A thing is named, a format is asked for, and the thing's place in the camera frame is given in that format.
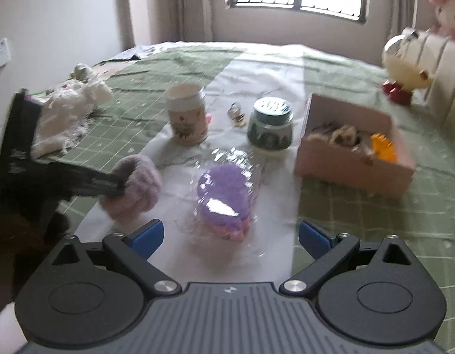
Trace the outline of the lilac fluffy scrunchie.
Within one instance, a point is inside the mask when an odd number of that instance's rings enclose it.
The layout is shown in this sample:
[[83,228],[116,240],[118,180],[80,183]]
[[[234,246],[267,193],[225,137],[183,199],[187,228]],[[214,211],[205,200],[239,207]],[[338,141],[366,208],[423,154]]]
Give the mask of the lilac fluffy scrunchie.
[[151,158],[142,154],[127,156],[111,173],[125,183],[122,195],[100,199],[102,209],[111,219],[126,224],[155,207],[162,192],[162,177]]

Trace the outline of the pink storage box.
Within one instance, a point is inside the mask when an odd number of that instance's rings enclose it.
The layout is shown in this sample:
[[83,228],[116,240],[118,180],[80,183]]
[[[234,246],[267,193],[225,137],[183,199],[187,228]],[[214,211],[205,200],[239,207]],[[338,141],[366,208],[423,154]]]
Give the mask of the pink storage box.
[[[353,125],[367,147],[333,145],[318,139],[320,133],[333,133],[343,125]],[[390,140],[396,161],[371,154],[370,137],[374,134]],[[410,186],[415,168],[415,159],[390,115],[318,94],[306,101],[294,169],[297,176],[399,199]]]

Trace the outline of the orange flower hair accessory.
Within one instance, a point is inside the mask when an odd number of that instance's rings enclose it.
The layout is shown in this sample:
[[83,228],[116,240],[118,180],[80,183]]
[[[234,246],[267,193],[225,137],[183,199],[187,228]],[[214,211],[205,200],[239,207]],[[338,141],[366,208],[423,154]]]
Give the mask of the orange flower hair accessory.
[[390,163],[396,163],[397,154],[395,151],[395,144],[384,134],[372,134],[370,137],[370,144],[376,158]]

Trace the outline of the white fluffy blanket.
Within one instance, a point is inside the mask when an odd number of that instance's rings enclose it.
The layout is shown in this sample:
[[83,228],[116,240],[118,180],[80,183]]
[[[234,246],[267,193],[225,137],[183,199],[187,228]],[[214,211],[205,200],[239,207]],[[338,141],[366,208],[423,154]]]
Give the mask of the white fluffy blanket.
[[90,114],[112,100],[112,92],[100,78],[72,78],[33,99],[42,106],[32,146],[32,157],[40,158],[76,146],[89,131]]

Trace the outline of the purple puff in plastic bag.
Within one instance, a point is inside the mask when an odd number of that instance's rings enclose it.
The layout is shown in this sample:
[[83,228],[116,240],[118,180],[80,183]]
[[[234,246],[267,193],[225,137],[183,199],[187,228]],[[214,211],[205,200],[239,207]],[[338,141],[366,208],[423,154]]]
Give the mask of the purple puff in plastic bag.
[[252,150],[215,147],[197,151],[183,166],[190,174],[190,208],[184,221],[176,221],[179,230],[194,244],[254,256],[262,160]]

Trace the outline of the grey plush toy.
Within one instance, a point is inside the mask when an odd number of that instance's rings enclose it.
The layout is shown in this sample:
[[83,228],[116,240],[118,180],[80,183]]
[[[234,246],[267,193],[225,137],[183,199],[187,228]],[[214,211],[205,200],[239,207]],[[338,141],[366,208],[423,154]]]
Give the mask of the grey plush toy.
[[70,73],[70,77],[76,81],[88,83],[89,81],[96,79],[98,77],[98,73],[95,72],[89,65],[79,63]]

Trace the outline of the green checked bed sheet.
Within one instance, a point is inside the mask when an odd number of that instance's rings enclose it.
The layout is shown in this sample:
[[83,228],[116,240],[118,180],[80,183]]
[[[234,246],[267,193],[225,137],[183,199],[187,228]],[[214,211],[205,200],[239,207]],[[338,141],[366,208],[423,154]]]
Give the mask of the green checked bed sheet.
[[[378,67],[306,46],[163,44],[143,61],[110,73],[114,98],[96,110],[79,144],[53,158],[106,172],[123,157],[148,155],[162,174],[163,190],[158,205],[142,218],[158,218],[166,228],[151,263],[180,283],[282,282],[311,262],[297,240],[303,220],[365,240],[396,234],[443,290],[447,312],[437,341],[455,353],[455,142],[445,139],[426,108],[390,104],[379,89],[385,76]],[[207,140],[192,148],[173,142],[163,97],[167,88],[183,82],[204,87],[212,117]],[[295,147],[258,150],[227,114],[235,103],[250,113],[259,98],[284,98],[293,106],[294,136],[300,139],[313,93],[393,117],[417,164],[401,199],[296,177]],[[251,232],[240,243],[194,223],[198,175],[214,160],[215,150],[231,148],[250,154],[259,178]]]

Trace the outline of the green lidded jar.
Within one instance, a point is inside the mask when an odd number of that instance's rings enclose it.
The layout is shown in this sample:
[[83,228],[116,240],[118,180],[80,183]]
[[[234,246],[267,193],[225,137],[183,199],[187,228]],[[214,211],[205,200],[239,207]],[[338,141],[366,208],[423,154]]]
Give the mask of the green lidded jar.
[[289,101],[276,97],[259,98],[249,118],[247,138],[263,150],[286,150],[293,141],[293,118]]

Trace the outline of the large beige lidded jar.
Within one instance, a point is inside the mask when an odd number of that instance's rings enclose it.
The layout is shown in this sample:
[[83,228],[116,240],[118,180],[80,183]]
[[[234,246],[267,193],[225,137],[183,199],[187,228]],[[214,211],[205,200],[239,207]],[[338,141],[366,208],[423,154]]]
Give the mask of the large beige lidded jar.
[[181,145],[197,145],[207,138],[208,122],[203,87],[182,83],[165,91],[173,139]]

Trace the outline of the grey curtain left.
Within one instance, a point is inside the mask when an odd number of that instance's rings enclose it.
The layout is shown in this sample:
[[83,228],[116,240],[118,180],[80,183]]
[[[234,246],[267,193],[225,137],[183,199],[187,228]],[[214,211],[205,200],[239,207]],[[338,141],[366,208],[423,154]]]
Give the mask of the grey curtain left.
[[116,0],[123,47],[211,42],[211,0]]

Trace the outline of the grey curtain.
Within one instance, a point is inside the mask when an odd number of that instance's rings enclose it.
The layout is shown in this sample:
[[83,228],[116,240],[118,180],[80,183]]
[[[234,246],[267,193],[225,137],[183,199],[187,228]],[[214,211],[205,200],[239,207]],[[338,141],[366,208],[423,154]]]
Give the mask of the grey curtain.
[[415,27],[417,5],[418,0],[391,0],[389,39]]
[[211,0],[116,0],[123,47],[211,42]]

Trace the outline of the cream round plush doll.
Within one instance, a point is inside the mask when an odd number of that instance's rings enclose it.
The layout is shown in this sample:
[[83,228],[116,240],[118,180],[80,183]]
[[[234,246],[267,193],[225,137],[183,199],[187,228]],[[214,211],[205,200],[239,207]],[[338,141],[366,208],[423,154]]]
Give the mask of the cream round plush doll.
[[412,50],[420,46],[419,39],[417,30],[406,29],[383,47],[382,65],[390,78],[382,84],[382,91],[394,104],[410,106],[413,92],[429,88],[434,81],[428,69],[410,59]]

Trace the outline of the beige padded headboard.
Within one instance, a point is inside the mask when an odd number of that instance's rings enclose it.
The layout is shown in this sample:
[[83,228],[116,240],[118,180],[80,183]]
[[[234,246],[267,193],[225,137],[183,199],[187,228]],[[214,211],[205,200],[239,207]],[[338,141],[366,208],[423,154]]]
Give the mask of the beige padded headboard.
[[431,32],[419,33],[423,41],[418,65],[434,76],[424,99],[440,129],[455,140],[455,41]]

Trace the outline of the grey curtain right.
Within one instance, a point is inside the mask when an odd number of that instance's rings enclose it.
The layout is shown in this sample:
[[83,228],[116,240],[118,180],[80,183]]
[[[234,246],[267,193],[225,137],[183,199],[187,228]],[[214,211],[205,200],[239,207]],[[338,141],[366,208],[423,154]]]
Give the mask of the grey curtain right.
[[389,39],[415,27],[417,5],[418,0],[391,0]]

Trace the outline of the pink plush bunny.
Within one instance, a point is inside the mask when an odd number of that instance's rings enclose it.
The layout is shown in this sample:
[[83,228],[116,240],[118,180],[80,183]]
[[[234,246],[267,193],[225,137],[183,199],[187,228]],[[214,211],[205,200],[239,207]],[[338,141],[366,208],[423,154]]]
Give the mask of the pink plush bunny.
[[428,31],[455,41],[455,0],[428,0],[435,11],[436,23]]

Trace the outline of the white wall switch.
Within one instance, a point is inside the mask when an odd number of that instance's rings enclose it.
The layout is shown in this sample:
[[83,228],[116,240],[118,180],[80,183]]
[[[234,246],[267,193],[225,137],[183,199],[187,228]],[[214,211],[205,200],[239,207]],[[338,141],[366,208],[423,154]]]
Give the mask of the white wall switch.
[[11,60],[11,53],[7,38],[0,40],[0,68],[7,65]]

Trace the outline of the small gold keychain charm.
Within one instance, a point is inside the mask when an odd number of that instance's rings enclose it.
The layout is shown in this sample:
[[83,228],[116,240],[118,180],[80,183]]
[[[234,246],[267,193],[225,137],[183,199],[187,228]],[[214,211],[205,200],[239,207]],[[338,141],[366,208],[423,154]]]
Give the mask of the small gold keychain charm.
[[231,104],[230,108],[227,111],[227,115],[230,118],[234,127],[242,128],[244,125],[246,125],[245,114],[242,111],[242,108],[238,102],[234,102]]

